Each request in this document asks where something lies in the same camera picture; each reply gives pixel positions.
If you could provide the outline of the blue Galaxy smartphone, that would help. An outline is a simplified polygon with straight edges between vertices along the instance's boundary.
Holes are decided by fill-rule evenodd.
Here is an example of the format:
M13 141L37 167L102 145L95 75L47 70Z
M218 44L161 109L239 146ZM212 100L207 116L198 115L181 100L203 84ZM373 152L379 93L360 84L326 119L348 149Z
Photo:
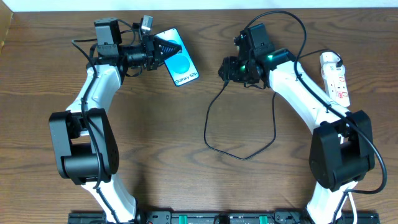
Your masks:
M185 47L183 39L176 28L165 30L156 34L155 36L174 44L178 44L182 48L181 52L165 61L165 65L175 86L182 86L199 78L199 72L194 65L193 60L191 59L190 54Z

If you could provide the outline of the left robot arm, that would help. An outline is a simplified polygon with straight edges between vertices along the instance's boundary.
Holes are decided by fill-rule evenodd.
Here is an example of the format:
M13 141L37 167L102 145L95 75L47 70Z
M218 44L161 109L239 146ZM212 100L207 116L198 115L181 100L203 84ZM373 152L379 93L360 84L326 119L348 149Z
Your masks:
M151 16L128 28L139 43L123 44L115 17L94 22L87 78L65 111L50 115L49 128L58 173L89 191L104 210L103 223L147 223L144 211L118 175L119 151L108 111L129 69L156 70L182 46L152 35Z

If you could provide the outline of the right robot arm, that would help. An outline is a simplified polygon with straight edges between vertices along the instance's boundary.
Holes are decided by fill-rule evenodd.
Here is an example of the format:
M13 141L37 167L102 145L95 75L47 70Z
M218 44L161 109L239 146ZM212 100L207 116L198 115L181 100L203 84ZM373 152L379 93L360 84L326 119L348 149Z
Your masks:
M263 82L285 99L311 131L309 166L316 180L306 206L312 223L336 223L356 185L375 166L371 121L325 93L288 49L275 49L264 24L244 28L234 38L238 56L223 59L218 75L225 83L257 87Z

